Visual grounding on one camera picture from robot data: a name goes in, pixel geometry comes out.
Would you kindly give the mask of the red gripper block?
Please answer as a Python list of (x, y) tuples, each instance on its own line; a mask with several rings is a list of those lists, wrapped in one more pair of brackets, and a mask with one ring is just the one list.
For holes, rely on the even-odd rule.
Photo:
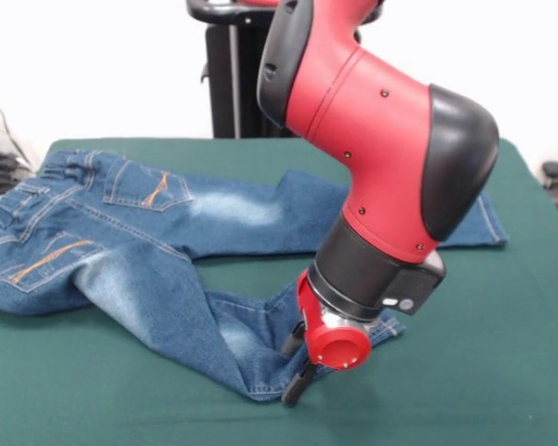
[(304, 363), (283, 392), (281, 401), (287, 408), (298, 404), (314, 379), (316, 365), (338, 371), (349, 370), (361, 365), (372, 350), (366, 327), (324, 304), (309, 284), (306, 272), (299, 275), (297, 289), (303, 321), (298, 322), (288, 335), (280, 354), (293, 357), (304, 341), (312, 362)]

